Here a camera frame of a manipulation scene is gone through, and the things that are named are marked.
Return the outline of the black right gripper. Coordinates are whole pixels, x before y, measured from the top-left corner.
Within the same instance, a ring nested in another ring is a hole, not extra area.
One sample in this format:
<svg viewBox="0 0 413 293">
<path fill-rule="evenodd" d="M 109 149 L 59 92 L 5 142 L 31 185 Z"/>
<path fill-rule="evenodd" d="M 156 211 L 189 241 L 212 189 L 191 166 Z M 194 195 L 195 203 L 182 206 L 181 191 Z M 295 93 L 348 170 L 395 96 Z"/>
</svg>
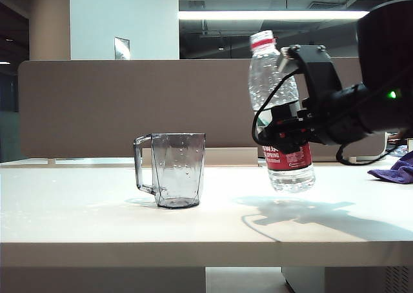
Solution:
<svg viewBox="0 0 413 293">
<path fill-rule="evenodd" d="M 273 106 L 272 122 L 257 122 L 257 143 L 274 147 L 284 154 L 298 152 L 308 142 L 347 145 L 375 133 L 367 124 L 367 113 L 375 91 L 363 83 L 348 88 L 307 84 L 303 100 L 304 123 L 297 119 L 299 104 Z"/>
</svg>

